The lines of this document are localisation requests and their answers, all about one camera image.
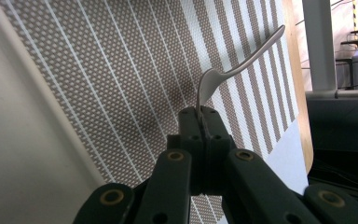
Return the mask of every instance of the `striped placemat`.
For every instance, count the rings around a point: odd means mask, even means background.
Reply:
[[[228,71],[283,24],[279,0],[0,0],[106,182],[150,176],[177,112],[209,68]],[[207,103],[239,147],[266,158],[298,114],[282,38]],[[219,197],[192,199],[215,223]]]

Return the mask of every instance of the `metal spoon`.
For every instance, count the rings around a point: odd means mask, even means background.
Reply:
[[[278,28],[266,42],[251,54],[243,63],[240,63],[236,67],[232,68],[226,73],[219,73],[216,69],[211,68],[206,71],[200,78],[199,88],[197,89],[197,114],[199,121],[201,118],[200,106],[204,105],[213,95],[214,91],[227,79],[234,77],[250,64],[252,64],[257,58],[259,58],[267,49],[269,49],[275,42],[281,38],[284,33],[284,25]]]

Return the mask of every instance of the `silver utensil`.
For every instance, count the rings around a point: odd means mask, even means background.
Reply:
[[[226,73],[220,73],[216,69],[211,68],[206,71],[200,78],[199,87],[197,89],[197,114],[198,119],[201,121],[200,107],[204,105],[213,95],[214,91],[227,79],[239,74],[250,64],[252,64],[257,58],[259,58],[267,49],[269,49],[275,42],[281,38],[284,33],[284,25],[278,28],[266,42],[251,54],[243,63],[238,64]]]

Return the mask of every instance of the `floor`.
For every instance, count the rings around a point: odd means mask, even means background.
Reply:
[[[353,3],[356,8],[356,29],[353,23]],[[348,33],[358,30],[358,0],[330,0],[330,5],[335,58],[350,58],[354,53],[355,47],[353,45],[341,46],[340,43],[347,39],[353,39],[353,36],[348,35]],[[302,0],[293,0],[293,7],[304,89],[305,91],[312,91]],[[349,86],[349,67],[347,65],[337,65],[336,73],[338,87]]]

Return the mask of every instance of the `spoon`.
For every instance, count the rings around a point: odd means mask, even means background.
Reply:
[[[227,79],[234,77],[235,75],[242,72],[250,64],[252,64],[256,59],[258,59],[267,49],[269,49],[275,42],[281,38],[284,33],[284,25],[280,26],[267,40],[266,42],[258,48],[255,52],[251,54],[243,63],[238,64],[236,67],[232,68],[226,73],[220,73],[214,68],[209,69],[204,74],[202,74],[199,82],[199,87],[197,89],[197,114],[199,122],[201,122],[201,105],[204,105],[216,91],[216,89]]]

